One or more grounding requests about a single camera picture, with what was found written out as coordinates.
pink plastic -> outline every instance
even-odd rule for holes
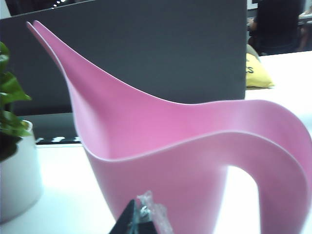
[[[27,26],[66,78],[77,132],[115,218],[151,190],[176,234],[210,234],[233,165],[258,185],[261,233],[300,232],[312,143],[291,112],[262,100],[166,101],[96,67],[40,22]]]

plastic wrap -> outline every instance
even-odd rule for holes
[[[167,209],[161,204],[153,202],[153,194],[147,191],[143,195],[137,196],[140,200],[139,217],[140,223],[152,221],[158,234],[174,234],[173,228],[167,218]]]

green plant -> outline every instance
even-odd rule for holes
[[[13,102],[31,100],[16,77],[5,72],[10,59],[8,48],[0,42],[0,161],[12,156],[22,137],[29,136],[28,125],[12,112]]]

white desk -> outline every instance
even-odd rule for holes
[[[275,101],[312,130],[312,52],[261,58],[276,87],[246,92],[246,99]],[[107,234],[114,219],[81,145],[40,146],[44,192],[31,209],[1,225],[1,234]],[[260,234],[255,182],[230,168],[214,234]],[[312,233],[312,212],[301,234]]]

yellow bag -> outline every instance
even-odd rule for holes
[[[246,54],[246,87],[268,88],[274,86],[273,81],[257,58]]]

